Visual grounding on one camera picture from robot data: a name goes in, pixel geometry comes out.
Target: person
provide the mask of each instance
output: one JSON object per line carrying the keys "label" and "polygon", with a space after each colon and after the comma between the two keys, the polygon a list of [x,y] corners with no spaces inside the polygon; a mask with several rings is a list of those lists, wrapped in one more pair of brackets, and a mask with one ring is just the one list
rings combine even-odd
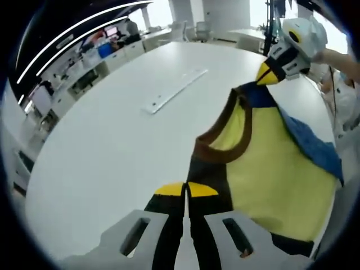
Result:
{"label": "person", "polygon": [[125,43],[131,44],[133,42],[140,41],[141,37],[140,37],[140,33],[139,33],[139,29],[137,27],[137,24],[135,22],[133,22],[132,20],[130,20],[129,18],[127,18],[125,22],[127,23],[126,30],[127,30],[127,32],[129,32],[129,35],[130,35],[125,40]]}
{"label": "person", "polygon": [[337,132],[338,136],[342,136],[348,129],[358,126],[360,121],[360,63],[356,62],[352,54],[349,40],[347,54],[324,49],[314,56],[313,62],[326,64],[338,70],[332,76],[327,76],[321,91],[325,94],[326,100],[329,100],[330,96],[335,96],[334,104],[337,106],[336,113],[341,125]]}
{"label": "person", "polygon": [[118,36],[119,39],[126,36],[126,35],[124,35],[119,29],[118,29],[118,31],[116,32],[116,35]]}

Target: office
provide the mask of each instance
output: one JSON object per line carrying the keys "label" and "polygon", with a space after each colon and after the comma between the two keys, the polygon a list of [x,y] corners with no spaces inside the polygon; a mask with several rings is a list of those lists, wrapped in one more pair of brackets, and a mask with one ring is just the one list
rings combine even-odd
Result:
{"label": "office", "polygon": [[[196,138],[216,122],[231,89],[256,79],[266,59],[263,54],[274,46],[267,48],[267,36],[258,29],[267,23],[264,3],[254,12],[251,1],[229,0],[223,8],[215,0],[138,2],[138,7],[115,8],[112,3],[91,15],[85,12],[75,23],[85,20],[82,24],[48,48],[49,43],[39,45],[23,63],[20,50],[15,80],[6,85],[5,165],[11,180],[26,191],[30,227],[57,260],[90,252],[101,233],[133,209],[144,209],[158,188],[185,182]],[[287,10],[281,19],[308,12],[300,7],[295,12],[288,1],[284,4]],[[98,18],[101,15],[87,19],[108,9],[112,10],[102,13],[107,14],[103,19]],[[154,10],[160,9],[167,15],[157,16]],[[127,18],[135,22],[138,38],[129,40],[137,34],[129,31]],[[341,33],[339,37],[343,41],[331,45],[345,53],[346,37]],[[329,44],[334,38],[341,40],[328,35]],[[314,80],[299,76],[268,89],[316,137],[335,143]],[[242,109],[236,111],[242,119]],[[214,143],[226,148],[221,139]],[[311,238],[312,258],[334,214],[332,188],[319,238]],[[46,223],[45,216],[58,226]]]}

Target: white table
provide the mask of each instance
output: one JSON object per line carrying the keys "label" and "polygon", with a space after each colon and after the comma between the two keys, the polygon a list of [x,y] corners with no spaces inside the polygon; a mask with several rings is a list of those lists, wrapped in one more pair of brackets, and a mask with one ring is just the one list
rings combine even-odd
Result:
{"label": "white table", "polygon": [[[103,231],[143,209],[157,188],[186,181],[195,138],[212,126],[230,89],[256,77],[263,60],[229,47],[169,43],[85,94],[50,134],[26,197],[29,226],[50,256],[89,252]],[[194,68],[209,71],[155,115],[141,110],[159,88]],[[325,105],[310,82],[300,77],[269,89],[289,115],[334,141]]]}

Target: yellow fabric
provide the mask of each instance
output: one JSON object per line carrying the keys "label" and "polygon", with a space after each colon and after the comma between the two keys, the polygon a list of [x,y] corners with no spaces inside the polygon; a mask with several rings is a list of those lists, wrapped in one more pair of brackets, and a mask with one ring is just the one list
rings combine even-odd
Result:
{"label": "yellow fabric", "polygon": [[[244,121],[245,113],[236,105],[211,147],[233,148]],[[293,143],[276,108],[253,109],[250,145],[227,164],[227,180],[235,210],[270,232],[303,241],[318,236],[336,188],[335,177],[314,165]]]}
{"label": "yellow fabric", "polygon": [[219,193],[215,189],[204,184],[189,182],[188,185],[190,188],[191,197],[219,195]]}
{"label": "yellow fabric", "polygon": [[181,196],[181,190],[184,183],[166,184],[156,190],[157,195]]}

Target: window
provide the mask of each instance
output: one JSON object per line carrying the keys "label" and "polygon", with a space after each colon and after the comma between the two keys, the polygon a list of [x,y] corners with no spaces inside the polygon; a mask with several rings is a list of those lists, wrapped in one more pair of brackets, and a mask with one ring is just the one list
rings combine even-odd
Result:
{"label": "window", "polygon": [[314,18],[321,23],[327,34],[326,48],[338,51],[340,53],[348,53],[347,36],[337,29],[331,22],[322,15],[314,12]]}
{"label": "window", "polygon": [[266,25],[267,5],[265,0],[250,1],[250,26],[257,28],[259,25]]}
{"label": "window", "polygon": [[147,6],[147,12],[152,27],[173,23],[169,0],[155,0]]}
{"label": "window", "polygon": [[290,7],[289,0],[285,1],[285,18],[286,19],[293,19],[298,17],[298,4],[295,1],[292,1],[291,4],[292,8]]}
{"label": "window", "polygon": [[129,15],[129,19],[132,20],[134,23],[137,24],[137,27],[139,28],[139,31],[146,30],[145,21],[142,16],[142,11],[139,8],[137,11],[134,11]]}

